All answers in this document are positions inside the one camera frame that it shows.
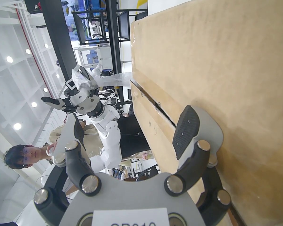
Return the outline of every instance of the wooden board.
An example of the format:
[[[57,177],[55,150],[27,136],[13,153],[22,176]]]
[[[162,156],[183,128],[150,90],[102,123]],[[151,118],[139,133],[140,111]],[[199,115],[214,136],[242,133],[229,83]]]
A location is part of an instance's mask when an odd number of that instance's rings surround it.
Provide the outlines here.
[[[178,167],[172,139],[175,132],[174,126],[142,95],[139,89],[131,84],[134,114],[142,127],[153,155],[162,172],[175,173]],[[203,182],[200,179],[189,191],[189,195],[197,203],[200,194],[204,192]],[[228,215],[218,226],[232,226]]]
[[[191,104],[221,126],[218,171],[246,224],[282,224],[283,0],[193,0],[134,22],[131,39],[134,79],[174,123]],[[174,129],[137,92],[159,167],[174,172]]]

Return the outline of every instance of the written number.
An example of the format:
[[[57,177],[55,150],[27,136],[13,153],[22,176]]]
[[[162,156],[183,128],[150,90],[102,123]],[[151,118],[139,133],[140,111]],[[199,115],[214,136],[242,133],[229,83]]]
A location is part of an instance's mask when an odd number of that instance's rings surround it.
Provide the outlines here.
[[[119,225],[119,224],[117,224],[117,223],[114,223],[114,224],[112,224],[111,226],[131,226],[130,224],[128,224],[128,223],[122,223],[121,225]],[[155,223],[150,223],[149,224],[149,226],[156,226],[155,225]]]

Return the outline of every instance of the gray metal plate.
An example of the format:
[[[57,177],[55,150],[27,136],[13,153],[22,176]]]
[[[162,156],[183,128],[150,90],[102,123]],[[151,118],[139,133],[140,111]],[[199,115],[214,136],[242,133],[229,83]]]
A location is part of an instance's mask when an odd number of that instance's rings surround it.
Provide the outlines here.
[[[105,173],[97,173],[102,181],[100,192],[87,197],[78,192],[70,203],[59,226],[77,225],[80,218],[94,210],[134,210],[167,208],[184,217],[188,226],[205,226],[205,223],[188,193],[169,196],[164,181],[169,173],[161,173],[139,182],[120,181]]]

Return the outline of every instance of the white plastic bag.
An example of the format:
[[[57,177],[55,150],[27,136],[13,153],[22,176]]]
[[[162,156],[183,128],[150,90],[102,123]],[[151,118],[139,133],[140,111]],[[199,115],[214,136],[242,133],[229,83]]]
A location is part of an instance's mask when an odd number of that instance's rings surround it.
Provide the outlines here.
[[[92,81],[88,80],[88,78],[86,78],[81,72],[72,69],[71,78],[78,90],[83,88],[92,90]]]
[[[124,72],[107,77],[93,77],[97,85],[102,86],[130,86],[130,80],[133,79],[132,72]]]

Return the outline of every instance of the metal screw cap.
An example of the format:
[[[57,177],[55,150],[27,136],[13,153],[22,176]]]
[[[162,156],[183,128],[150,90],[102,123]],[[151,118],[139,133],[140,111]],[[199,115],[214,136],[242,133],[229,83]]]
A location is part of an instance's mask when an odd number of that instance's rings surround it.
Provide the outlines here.
[[[177,217],[169,218],[170,226],[184,226],[184,222]]]
[[[72,140],[70,142],[67,143],[65,149],[68,151],[71,151],[73,149],[75,149],[78,146],[78,142],[76,140]]]
[[[220,190],[217,193],[217,199],[223,205],[229,205],[231,202],[231,196],[226,190]]]
[[[183,191],[183,183],[181,179],[175,175],[171,175],[167,181],[166,185],[169,188],[169,190],[173,193],[181,193]]]
[[[35,204],[42,204],[48,198],[48,191],[45,189],[40,189],[36,192],[35,196],[33,197],[33,201]]]
[[[203,151],[208,151],[210,150],[211,146],[210,143],[208,143],[205,140],[200,140],[197,142],[197,145],[199,146],[200,149],[202,149]]]
[[[57,164],[61,164],[65,161],[65,153],[60,153],[54,157],[54,161]]]
[[[93,193],[97,189],[98,185],[99,185],[99,180],[97,176],[90,175],[85,178],[81,187],[83,192],[89,194],[89,193]]]
[[[216,156],[213,155],[213,154],[210,154],[210,158],[208,159],[208,162],[209,162],[211,165],[216,164],[216,162],[217,162]]]

